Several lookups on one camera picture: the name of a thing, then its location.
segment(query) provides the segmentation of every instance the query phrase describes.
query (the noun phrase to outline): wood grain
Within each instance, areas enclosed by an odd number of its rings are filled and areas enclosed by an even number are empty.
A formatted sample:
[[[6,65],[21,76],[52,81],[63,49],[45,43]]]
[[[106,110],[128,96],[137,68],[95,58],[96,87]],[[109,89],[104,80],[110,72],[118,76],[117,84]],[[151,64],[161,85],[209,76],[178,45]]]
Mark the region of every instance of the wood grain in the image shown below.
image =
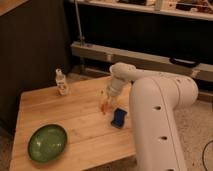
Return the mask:
[[[13,146],[11,171],[85,170],[135,154],[126,86],[118,106],[128,115],[122,129],[111,126],[113,115],[99,109],[101,91],[110,77],[70,84],[70,94],[60,96],[56,87],[22,94]],[[45,165],[27,154],[31,135],[41,126],[56,123],[65,128],[68,145],[59,159]]]
[[[0,0],[0,16],[27,1],[28,0]]]

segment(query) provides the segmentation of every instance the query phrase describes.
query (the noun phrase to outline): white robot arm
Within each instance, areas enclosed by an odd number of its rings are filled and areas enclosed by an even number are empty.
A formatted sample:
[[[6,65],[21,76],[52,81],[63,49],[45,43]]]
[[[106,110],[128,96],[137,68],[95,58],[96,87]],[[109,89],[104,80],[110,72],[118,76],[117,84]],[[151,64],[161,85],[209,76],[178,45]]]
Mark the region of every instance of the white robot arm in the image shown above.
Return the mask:
[[[140,171],[185,171],[173,110],[193,104],[198,96],[196,83],[187,76],[139,70],[116,63],[110,67],[109,97],[118,96],[124,85],[130,92],[130,113]]]

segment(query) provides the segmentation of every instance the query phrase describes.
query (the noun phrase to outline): table surface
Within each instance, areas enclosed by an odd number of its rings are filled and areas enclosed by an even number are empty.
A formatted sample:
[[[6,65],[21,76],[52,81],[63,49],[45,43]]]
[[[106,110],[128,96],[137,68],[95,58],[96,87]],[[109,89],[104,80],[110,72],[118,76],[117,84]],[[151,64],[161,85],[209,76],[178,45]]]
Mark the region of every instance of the table surface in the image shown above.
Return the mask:
[[[110,125],[112,114],[99,109],[101,91],[110,77],[69,84],[70,94],[60,96],[57,87],[30,92],[21,96],[14,139],[11,171],[84,170],[135,154],[128,108],[130,85],[118,98],[119,107],[128,111],[123,129]],[[213,139],[212,104],[196,101],[190,107],[174,112],[189,171],[204,171],[201,154]],[[32,162],[27,154],[31,135],[41,126],[56,123],[68,133],[68,145],[55,161],[45,165]],[[213,150],[206,150],[206,165],[213,169]]]
[[[60,96],[57,87],[21,96],[13,145],[11,171],[84,170],[135,154],[129,112],[123,129],[112,127],[112,114],[100,111],[101,91],[110,77],[69,84],[70,94]],[[118,98],[119,107],[128,109],[130,85]],[[31,161],[27,145],[32,134],[46,124],[65,128],[68,144],[63,154],[47,164]]]
[[[27,1],[28,0],[0,0],[0,16]]]

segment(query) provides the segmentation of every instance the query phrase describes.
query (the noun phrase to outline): green bowl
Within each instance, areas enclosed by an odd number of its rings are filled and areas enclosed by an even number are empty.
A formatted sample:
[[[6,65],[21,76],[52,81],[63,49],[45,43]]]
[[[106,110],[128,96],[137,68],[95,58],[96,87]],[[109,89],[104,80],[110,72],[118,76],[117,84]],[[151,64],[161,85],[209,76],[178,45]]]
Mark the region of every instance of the green bowl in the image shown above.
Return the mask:
[[[30,138],[28,154],[39,163],[57,158],[67,144],[67,134],[59,125],[49,124],[39,128]]]

